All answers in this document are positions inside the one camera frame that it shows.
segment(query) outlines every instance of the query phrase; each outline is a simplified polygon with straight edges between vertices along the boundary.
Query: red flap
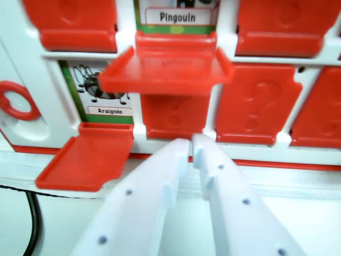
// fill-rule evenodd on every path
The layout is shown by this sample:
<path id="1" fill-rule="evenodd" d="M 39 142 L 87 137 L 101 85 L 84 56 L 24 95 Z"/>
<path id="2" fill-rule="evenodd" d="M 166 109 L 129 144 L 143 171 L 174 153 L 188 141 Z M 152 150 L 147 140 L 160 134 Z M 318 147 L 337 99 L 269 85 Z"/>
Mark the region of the red flap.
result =
<path id="1" fill-rule="evenodd" d="M 131 46 L 100 75 L 105 92 L 144 94 L 210 94 L 212 86 L 228 83 L 232 63 L 216 49 L 216 34 L 136 36 Z"/>
<path id="2" fill-rule="evenodd" d="M 49 51 L 116 52 L 114 0 L 23 0 Z"/>
<path id="3" fill-rule="evenodd" d="M 292 146 L 341 148 L 341 68 L 325 67 L 291 128 Z"/>
<path id="4" fill-rule="evenodd" d="M 340 0 L 242 0 L 236 55 L 314 57 L 340 8 Z"/>
<path id="5" fill-rule="evenodd" d="M 133 146 L 133 126 L 81 123 L 36 179 L 38 188 L 98 191 L 121 176 Z"/>

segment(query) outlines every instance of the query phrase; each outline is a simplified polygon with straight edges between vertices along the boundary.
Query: question mark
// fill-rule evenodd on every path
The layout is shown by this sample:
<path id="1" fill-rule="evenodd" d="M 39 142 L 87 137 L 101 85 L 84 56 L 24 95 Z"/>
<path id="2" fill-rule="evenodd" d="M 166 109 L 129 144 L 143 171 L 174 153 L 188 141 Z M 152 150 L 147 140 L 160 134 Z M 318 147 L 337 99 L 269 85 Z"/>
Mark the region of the question mark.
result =
<path id="1" fill-rule="evenodd" d="M 189 97 L 185 96 L 168 96 L 169 105 L 168 105 L 168 113 L 167 113 L 167 123 L 170 128 L 179 127 L 182 123 L 180 110 L 183 104 Z"/>
<path id="2" fill-rule="evenodd" d="M 258 127 L 259 113 L 276 102 L 281 92 L 281 85 L 274 81 L 262 81 L 250 84 L 245 91 L 245 99 L 252 104 L 249 120 L 245 123 L 245 129 L 252 131 Z"/>
<path id="3" fill-rule="evenodd" d="M 337 84 L 329 84 L 328 94 L 330 97 L 330 103 L 333 108 L 335 109 L 336 113 L 341 113 L 341 89 Z M 341 119 L 338 116 L 334 116 L 333 118 L 329 119 L 329 123 L 325 124 L 322 128 L 322 133 L 325 136 L 332 136 L 334 135 L 339 129 L 341 128 Z"/>

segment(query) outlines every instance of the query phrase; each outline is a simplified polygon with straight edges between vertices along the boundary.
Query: red circular handle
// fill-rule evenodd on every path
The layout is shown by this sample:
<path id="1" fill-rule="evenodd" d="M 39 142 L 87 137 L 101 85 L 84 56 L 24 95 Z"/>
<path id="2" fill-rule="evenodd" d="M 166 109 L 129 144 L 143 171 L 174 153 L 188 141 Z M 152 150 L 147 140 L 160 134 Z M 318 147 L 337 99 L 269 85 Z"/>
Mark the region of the red circular handle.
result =
<path id="1" fill-rule="evenodd" d="M 11 107 L 10 101 L 5 97 L 5 92 L 12 91 L 23 96 L 31 106 L 30 112 L 21 112 Z M 11 81 L 0 82 L 0 108 L 10 116 L 25 121 L 32 121 L 40 116 L 40 112 L 27 89 Z"/>

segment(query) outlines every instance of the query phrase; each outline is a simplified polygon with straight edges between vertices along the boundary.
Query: white surface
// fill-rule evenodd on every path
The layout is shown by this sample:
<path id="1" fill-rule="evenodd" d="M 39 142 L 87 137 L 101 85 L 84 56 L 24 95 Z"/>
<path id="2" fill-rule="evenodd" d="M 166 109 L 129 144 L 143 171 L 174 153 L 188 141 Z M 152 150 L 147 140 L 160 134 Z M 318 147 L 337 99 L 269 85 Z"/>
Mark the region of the white surface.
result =
<path id="1" fill-rule="evenodd" d="M 216 121 L 216 114 L 218 112 L 218 104 L 220 100 L 220 95 L 223 90 L 222 84 L 217 84 L 212 88 L 211 96 L 209 98 L 208 110 L 207 110 L 207 117 L 206 117 L 206 124 L 202 133 L 209 136 L 214 141 L 217 139 L 217 133 L 215 131 L 215 121 Z"/>
<path id="2" fill-rule="evenodd" d="M 146 159 L 107 195 L 72 255 L 157 255 L 165 216 L 188 164 L 189 140 Z"/>
<path id="3" fill-rule="evenodd" d="M 266 183 L 272 174 L 272 186 L 258 185 L 255 188 L 308 256 L 339 256 L 341 188 L 337 186 L 341 182 L 337 177 L 340 175 L 329 172 L 323 172 L 322 175 L 314 171 L 303 171 L 305 174 L 293 170 L 279 171 L 254 169 L 248 172 L 247 177 L 252 183 L 259 179 Z M 270 188 L 275 186 L 276 193 Z M 321 196 L 324 190 L 329 191 L 329 196 Z M 159 255 L 213 256 L 215 247 L 209 205 L 200 198 L 198 172 L 189 169 L 188 176 L 180 181 L 179 192 L 175 207 L 169 209 L 166 215 Z M 38 200 L 44 217 L 43 244 L 38 250 L 38 255 L 42 256 L 69 255 L 103 203 L 102 198 L 38 196 Z M 31 229 L 26 196 L 23 192 L 0 188 L 0 204 L 0 255 L 20 256 L 27 246 Z"/>
<path id="4" fill-rule="evenodd" d="M 69 71 L 72 77 L 72 81 L 75 85 L 76 90 L 83 90 L 83 93 L 77 92 L 79 99 L 82 103 L 84 112 L 86 114 L 94 114 L 94 115 L 105 115 L 105 113 L 100 114 L 99 109 L 101 110 L 120 110 L 121 114 L 118 113 L 106 113 L 106 115 L 115 115 L 115 116 L 132 116 L 132 110 L 130 106 L 130 100 L 127 98 L 127 94 L 124 94 L 120 99 L 111 99 L 106 93 L 102 95 L 102 98 L 96 98 L 97 102 L 92 102 L 95 99 L 96 87 L 92 86 L 89 88 L 89 92 L 86 91 L 86 88 L 80 87 L 80 85 L 84 85 L 85 78 L 89 77 L 90 74 L 95 74 L 97 72 L 101 72 L 105 70 L 108 63 L 106 61 L 68 61 L 67 62 Z"/>
<path id="5" fill-rule="evenodd" d="M 202 194 L 209 201 L 216 255 L 305 255 L 221 148 L 203 134 L 192 140 L 193 165 L 200 170 Z"/>
<path id="6" fill-rule="evenodd" d="M 0 184 L 59 196 L 100 198 L 105 196 L 119 181 L 112 180 L 105 183 L 97 193 L 38 189 L 34 181 L 52 158 L 53 155 L 2 151 L 0 152 Z M 127 161 L 120 179 L 128 175 L 140 163 L 141 160 L 136 159 Z M 290 197 L 295 195 L 295 198 L 302 199 L 341 200 L 340 172 L 250 166 L 240 168 L 262 196 Z M 199 172 L 191 163 L 187 178 L 180 180 L 178 197 L 182 197 L 182 190 L 190 192 L 192 197 L 201 198 Z"/>

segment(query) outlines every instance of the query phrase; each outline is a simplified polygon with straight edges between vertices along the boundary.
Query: red plastic panel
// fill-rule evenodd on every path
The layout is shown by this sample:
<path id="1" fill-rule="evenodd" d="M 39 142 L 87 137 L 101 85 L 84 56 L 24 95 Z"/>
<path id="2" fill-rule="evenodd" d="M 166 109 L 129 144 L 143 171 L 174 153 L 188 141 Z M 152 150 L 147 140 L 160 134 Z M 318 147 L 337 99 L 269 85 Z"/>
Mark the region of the red plastic panel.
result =
<path id="1" fill-rule="evenodd" d="M 5 92 L 16 92 L 23 96 L 30 104 L 31 110 L 29 112 L 21 112 L 11 106 L 10 101 L 5 97 Z M 40 116 L 40 112 L 35 105 L 30 93 L 20 84 L 11 81 L 0 82 L 0 108 L 10 116 L 25 121 L 32 121 Z"/>
<path id="2" fill-rule="evenodd" d="M 36 179 L 38 188 L 98 191 L 118 179 L 133 146 L 133 126 L 81 123 Z"/>
<path id="3" fill-rule="evenodd" d="M 212 86 L 228 83 L 232 63 L 216 49 L 216 35 L 136 36 L 130 47 L 99 77 L 105 92 L 144 94 L 209 94 Z"/>
<path id="4" fill-rule="evenodd" d="M 340 82 L 340 67 L 322 70 L 292 126 L 292 146 L 341 148 Z"/>
<path id="5" fill-rule="evenodd" d="M 143 122 L 147 137 L 191 140 L 205 127 L 209 95 L 141 95 Z"/>
<path id="6" fill-rule="evenodd" d="M 116 52 L 115 0 L 23 0 L 49 51 Z"/>
<path id="7" fill-rule="evenodd" d="M 313 57 L 340 8 L 338 0 L 241 0 L 236 55 Z"/>
<path id="8" fill-rule="evenodd" d="M 272 145 L 302 89 L 290 65 L 240 63 L 224 85 L 217 113 L 217 141 Z"/>

